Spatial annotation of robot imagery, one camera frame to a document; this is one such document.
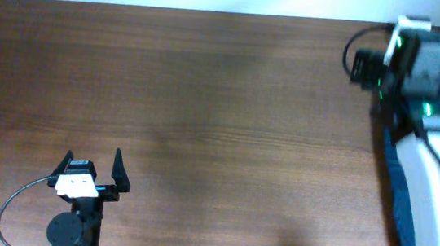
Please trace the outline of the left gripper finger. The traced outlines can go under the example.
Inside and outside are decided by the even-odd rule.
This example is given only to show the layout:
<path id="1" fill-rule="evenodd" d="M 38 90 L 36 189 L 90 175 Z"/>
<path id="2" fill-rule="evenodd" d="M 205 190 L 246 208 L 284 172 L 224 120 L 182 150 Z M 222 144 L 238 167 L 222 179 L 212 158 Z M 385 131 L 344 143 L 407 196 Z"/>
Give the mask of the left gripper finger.
<path id="1" fill-rule="evenodd" d="M 70 164 L 70 162 L 73 160 L 74 155 L 71 150 L 69 150 L 64 158 L 61 160 L 61 162 L 55 167 L 54 171 L 51 173 L 51 176 L 59 176 L 64 173 L 64 171 L 67 169 L 67 166 Z"/>
<path id="2" fill-rule="evenodd" d="M 130 180 L 128 178 L 127 172 L 125 171 L 125 166 L 123 164 L 123 157 L 121 154 L 121 149 L 118 148 L 115 152 L 115 160 L 113 161 L 112 167 L 112 179 L 115 182 L 115 186 L 119 193 L 130 191 Z"/>

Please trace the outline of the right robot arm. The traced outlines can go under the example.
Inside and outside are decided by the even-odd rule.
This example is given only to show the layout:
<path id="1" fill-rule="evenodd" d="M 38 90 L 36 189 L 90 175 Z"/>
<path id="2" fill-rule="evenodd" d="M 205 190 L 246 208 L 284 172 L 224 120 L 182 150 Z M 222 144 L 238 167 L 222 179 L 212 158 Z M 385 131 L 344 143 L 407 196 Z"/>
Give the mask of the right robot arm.
<path id="1" fill-rule="evenodd" d="M 400 246 L 440 246 L 440 33 L 385 31 L 385 52 L 359 49 L 344 69 L 374 98 Z"/>

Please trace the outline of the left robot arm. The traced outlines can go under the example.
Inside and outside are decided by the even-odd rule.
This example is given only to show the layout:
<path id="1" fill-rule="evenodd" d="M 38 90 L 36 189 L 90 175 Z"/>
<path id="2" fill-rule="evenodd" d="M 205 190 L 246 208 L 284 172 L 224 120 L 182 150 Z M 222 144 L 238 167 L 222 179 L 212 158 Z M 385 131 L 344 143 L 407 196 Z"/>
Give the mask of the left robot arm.
<path id="1" fill-rule="evenodd" d="M 116 150 L 113 161 L 114 183 L 98 185 L 96 175 L 91 160 L 76 160 L 71 151 L 51 173 L 48 187 L 71 207 L 48 224 L 46 238 L 51 246 L 99 246 L 104 205 L 119 201 L 121 193 L 130 191 L 121 149 Z"/>

